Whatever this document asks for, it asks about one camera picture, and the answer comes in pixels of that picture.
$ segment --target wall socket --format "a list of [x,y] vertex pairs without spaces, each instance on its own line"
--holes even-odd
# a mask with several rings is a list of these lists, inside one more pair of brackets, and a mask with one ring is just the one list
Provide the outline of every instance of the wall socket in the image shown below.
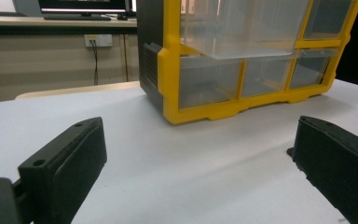
[[95,41],[97,47],[112,47],[112,35],[84,35],[87,48],[92,48],[90,41]]

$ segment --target yellow frame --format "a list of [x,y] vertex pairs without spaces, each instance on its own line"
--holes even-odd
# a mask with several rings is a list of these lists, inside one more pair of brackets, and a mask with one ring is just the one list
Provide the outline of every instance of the yellow frame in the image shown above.
[[250,107],[277,102],[296,103],[304,101],[313,95],[328,91],[331,88],[336,76],[336,69],[342,52],[351,38],[350,31],[358,13],[358,0],[353,0],[338,39],[303,40],[303,34],[306,29],[312,3],[313,0],[310,0],[310,5],[301,26],[295,49],[338,49],[339,53],[337,56],[331,58],[321,84],[290,89],[289,85],[296,64],[296,59],[294,59],[282,91],[244,98],[241,97],[241,87],[244,79],[244,69],[246,67],[246,61],[244,60],[241,65],[241,74],[238,82],[237,94],[234,99],[208,105],[179,108],[180,56],[181,54],[194,53],[196,51],[182,45],[180,42],[179,12],[181,1],[164,0],[163,49],[158,53],[158,91],[163,96],[163,116],[173,124],[189,122],[197,119],[223,119],[235,116],[240,111],[246,110]]

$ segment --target table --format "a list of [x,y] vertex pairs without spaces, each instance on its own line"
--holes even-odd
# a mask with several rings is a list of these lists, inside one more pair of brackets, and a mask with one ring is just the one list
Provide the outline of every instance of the table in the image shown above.
[[0,176],[70,125],[103,118],[107,164],[73,223],[349,223],[291,159],[301,115],[358,135],[358,86],[235,117],[168,123],[138,87],[0,103]]
[[135,35],[136,20],[45,21],[41,17],[0,17],[0,35]]

